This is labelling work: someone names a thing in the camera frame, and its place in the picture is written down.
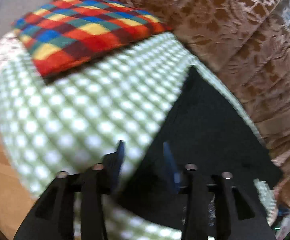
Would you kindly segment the black pants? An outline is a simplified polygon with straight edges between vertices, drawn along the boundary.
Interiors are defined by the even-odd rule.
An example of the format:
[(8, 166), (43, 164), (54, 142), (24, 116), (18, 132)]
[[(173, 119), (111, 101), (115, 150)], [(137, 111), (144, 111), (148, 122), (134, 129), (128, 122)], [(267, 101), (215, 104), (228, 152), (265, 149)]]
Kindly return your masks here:
[(180, 230), (186, 197), (171, 194), (163, 160), (167, 142), (178, 166), (197, 166), (205, 176), (231, 172), (237, 185), (266, 213), (254, 185), (274, 187), (282, 176), (268, 149), (234, 107), (194, 67), (188, 70), (181, 95), (146, 151), (134, 175), (117, 197), (120, 206), (156, 224)]

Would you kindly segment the brown floral curtain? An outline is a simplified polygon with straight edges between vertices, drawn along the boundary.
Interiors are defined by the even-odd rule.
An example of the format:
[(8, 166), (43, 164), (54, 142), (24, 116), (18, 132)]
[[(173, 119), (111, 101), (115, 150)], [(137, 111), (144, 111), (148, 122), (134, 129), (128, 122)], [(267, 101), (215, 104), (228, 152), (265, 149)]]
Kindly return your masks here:
[(236, 96), (283, 178), (290, 207), (290, 0), (118, 0), (145, 9)]

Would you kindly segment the multicolour plaid pillow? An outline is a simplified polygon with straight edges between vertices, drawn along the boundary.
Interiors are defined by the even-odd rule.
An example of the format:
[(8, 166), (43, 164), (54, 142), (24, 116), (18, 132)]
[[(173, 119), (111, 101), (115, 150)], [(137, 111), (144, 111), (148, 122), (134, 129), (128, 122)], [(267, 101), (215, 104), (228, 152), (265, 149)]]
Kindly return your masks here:
[(170, 28), (116, 0), (55, 0), (14, 21), (13, 31), (48, 77)]

